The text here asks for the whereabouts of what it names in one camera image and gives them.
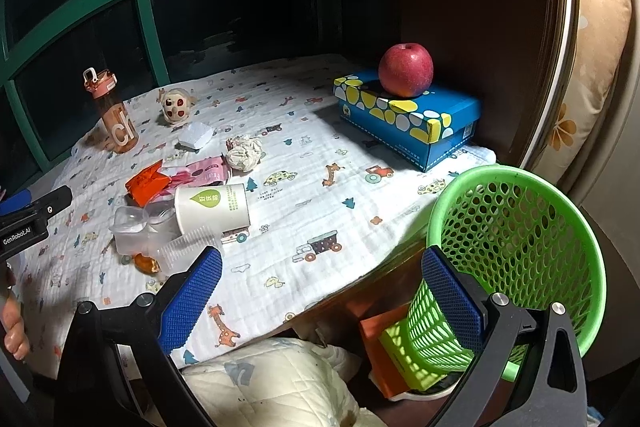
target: blue box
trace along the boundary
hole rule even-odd
[[[438,84],[411,99],[385,92],[375,71],[334,80],[340,115],[391,147],[423,172],[468,142],[480,118],[480,102]]]

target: pink plastic wrapper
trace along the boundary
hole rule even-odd
[[[206,158],[185,167],[163,167],[158,170],[171,178],[171,184],[158,194],[154,201],[173,198],[175,189],[185,187],[204,187],[206,185],[224,185],[231,177],[231,167],[224,157]]]

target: metal screw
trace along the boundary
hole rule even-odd
[[[154,296],[151,293],[143,293],[142,295],[138,295],[136,299],[136,304],[141,308],[146,308],[154,301]]]
[[[554,302],[553,304],[551,304],[551,309],[558,315],[564,315],[564,313],[566,312],[564,305],[560,302]]]
[[[498,306],[506,306],[509,304],[509,298],[504,293],[494,293],[491,295],[491,300],[498,304]]]
[[[81,302],[80,304],[78,304],[78,313],[81,315],[86,315],[91,311],[92,306],[93,305],[89,301]]]

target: green leaf logo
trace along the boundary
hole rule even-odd
[[[202,206],[206,206],[207,208],[213,208],[218,203],[220,203],[220,193],[217,190],[213,190],[213,188],[210,188],[209,190],[198,192],[193,198],[190,199],[191,201],[195,201],[196,203],[199,203]]]

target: green plastic trash bin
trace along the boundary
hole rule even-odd
[[[509,166],[464,172],[438,198],[427,245],[439,245],[457,270],[517,306],[546,309],[562,302],[580,354],[591,346],[604,313],[604,264],[588,223],[553,185]],[[421,391],[451,371],[464,371],[474,356],[460,346],[424,282],[407,318],[380,341],[409,386]],[[513,349],[503,378],[515,379],[524,352]]]

